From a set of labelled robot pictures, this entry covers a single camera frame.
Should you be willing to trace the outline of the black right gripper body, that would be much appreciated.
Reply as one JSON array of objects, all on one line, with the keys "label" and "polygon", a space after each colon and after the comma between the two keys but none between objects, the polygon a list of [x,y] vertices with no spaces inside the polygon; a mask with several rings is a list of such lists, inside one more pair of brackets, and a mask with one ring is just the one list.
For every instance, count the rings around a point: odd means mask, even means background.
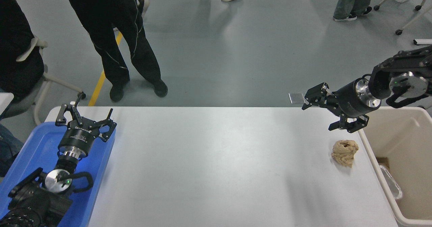
[{"label": "black right gripper body", "polygon": [[369,113],[370,107],[358,95],[358,90],[367,84],[366,80],[355,80],[334,91],[326,99],[327,109],[336,116],[344,114],[347,118],[356,118]]}]

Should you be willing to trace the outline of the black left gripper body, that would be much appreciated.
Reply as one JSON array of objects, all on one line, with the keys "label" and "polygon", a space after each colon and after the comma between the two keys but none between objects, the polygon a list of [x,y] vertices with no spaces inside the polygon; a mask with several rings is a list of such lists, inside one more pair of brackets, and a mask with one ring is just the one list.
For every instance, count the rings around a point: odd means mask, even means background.
[{"label": "black left gripper body", "polygon": [[82,124],[77,120],[72,120],[67,127],[68,129],[58,145],[59,151],[65,152],[68,147],[75,147],[82,152],[90,152],[94,140],[100,134],[101,125],[98,126],[96,121],[83,117]]}]

